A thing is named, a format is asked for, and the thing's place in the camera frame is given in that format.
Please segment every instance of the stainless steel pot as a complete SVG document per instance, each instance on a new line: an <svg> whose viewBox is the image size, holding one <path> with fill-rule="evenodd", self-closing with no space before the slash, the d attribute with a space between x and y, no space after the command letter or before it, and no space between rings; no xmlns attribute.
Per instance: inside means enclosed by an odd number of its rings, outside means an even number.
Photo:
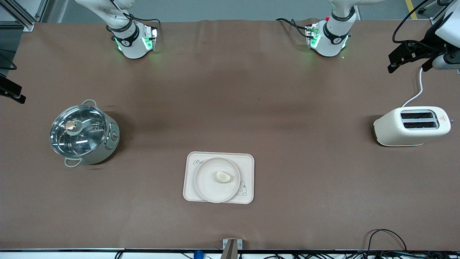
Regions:
<svg viewBox="0 0 460 259"><path fill-rule="evenodd" d="M120 141L115 120L105 114L94 100L70 107L53 122L50 143L64 158L67 167L91 165L108 158Z"/></svg>

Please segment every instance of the brown table mat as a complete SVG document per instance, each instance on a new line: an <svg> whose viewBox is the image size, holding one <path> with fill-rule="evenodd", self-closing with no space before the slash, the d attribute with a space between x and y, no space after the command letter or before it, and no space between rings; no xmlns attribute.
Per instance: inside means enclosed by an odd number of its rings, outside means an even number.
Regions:
<svg viewBox="0 0 460 259"><path fill-rule="evenodd" d="M458 250L457 124L421 147L372 136L375 119L418 91L423 61L386 70L398 23L356 22L334 58L280 22L166 23L158 52L139 60L105 24L36 24L8 76L26 104L0 100L0 247L214 248L238 237L251 249L360 249L388 228L409 249ZM408 21L398 38L428 27ZM411 105L460 120L456 71L423 77ZM68 169L50 126L88 98L119 123L121 143L105 163ZM253 202L186 201L192 151L253 155ZM379 234L373 248L401 247Z"/></svg>

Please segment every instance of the yellow floor line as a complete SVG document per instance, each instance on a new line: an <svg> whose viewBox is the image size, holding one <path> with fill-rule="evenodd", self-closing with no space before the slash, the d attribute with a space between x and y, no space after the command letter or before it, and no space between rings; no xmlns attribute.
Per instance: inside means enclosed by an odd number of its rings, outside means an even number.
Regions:
<svg viewBox="0 0 460 259"><path fill-rule="evenodd" d="M412 4L412 0L406 0L406 5L407 5L407 9L409 9L409 12L412 11L414 9L414 5ZM412 19L417 19L417 15L415 14L415 12L413 12L410 17Z"/></svg>

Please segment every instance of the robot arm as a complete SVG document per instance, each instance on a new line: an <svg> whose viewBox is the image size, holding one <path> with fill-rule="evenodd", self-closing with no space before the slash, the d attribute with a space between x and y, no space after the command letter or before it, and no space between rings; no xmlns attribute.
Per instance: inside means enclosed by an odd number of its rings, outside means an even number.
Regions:
<svg viewBox="0 0 460 259"><path fill-rule="evenodd" d="M75 2L93 11L113 29L120 29L129 24L129 19L125 16L129 13L123 10L131 9L134 4L134 0L118 0L120 11L110 0L75 0Z"/></svg>
<svg viewBox="0 0 460 259"><path fill-rule="evenodd" d="M353 6L371 6L385 0L328 0L332 5L332 14L337 17L347 17Z"/></svg>
<svg viewBox="0 0 460 259"><path fill-rule="evenodd" d="M320 55L333 57L345 47L350 28L357 18L354 6L368 6L385 0L328 0L332 5L329 20L313 24L307 30L307 44Z"/></svg>
<svg viewBox="0 0 460 259"><path fill-rule="evenodd" d="M419 59L428 59L423 71L460 69L460 0L453 0L445 14L426 32L421 41L405 40L388 55L388 71Z"/></svg>
<svg viewBox="0 0 460 259"><path fill-rule="evenodd" d="M157 28L134 21L126 11L134 0L75 0L97 14L115 35L118 49L130 59L143 57L155 48Z"/></svg>

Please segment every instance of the white cable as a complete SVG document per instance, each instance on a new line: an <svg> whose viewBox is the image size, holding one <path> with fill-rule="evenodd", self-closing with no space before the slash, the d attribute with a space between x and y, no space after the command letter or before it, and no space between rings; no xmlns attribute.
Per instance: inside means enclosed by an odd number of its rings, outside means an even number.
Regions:
<svg viewBox="0 0 460 259"><path fill-rule="evenodd" d="M416 94L414 97L412 97L411 99L407 100L401 107L405 107L410 101L412 101L415 98L419 97L423 93L422 73L423 73L423 68L420 68L420 72L419 72L420 92L418 94Z"/></svg>

